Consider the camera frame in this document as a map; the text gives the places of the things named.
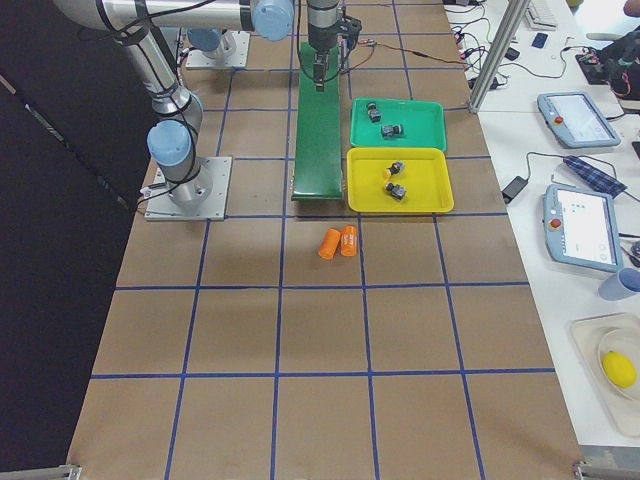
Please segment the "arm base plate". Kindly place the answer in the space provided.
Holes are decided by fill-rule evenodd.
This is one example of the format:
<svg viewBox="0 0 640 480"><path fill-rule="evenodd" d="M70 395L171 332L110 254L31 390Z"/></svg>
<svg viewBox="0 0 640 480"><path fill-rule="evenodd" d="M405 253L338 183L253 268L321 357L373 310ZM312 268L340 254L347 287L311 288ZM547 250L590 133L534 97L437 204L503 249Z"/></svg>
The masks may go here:
<svg viewBox="0 0 640 480"><path fill-rule="evenodd" d="M244 31L189 29L188 70L242 69L248 59L250 34Z"/></svg>
<svg viewBox="0 0 640 480"><path fill-rule="evenodd" d="M233 159L198 157L200 171L190 182L167 194L173 185L165 181L160 167L156 168L154 184L145 203L147 221L223 221L226 214Z"/></svg>

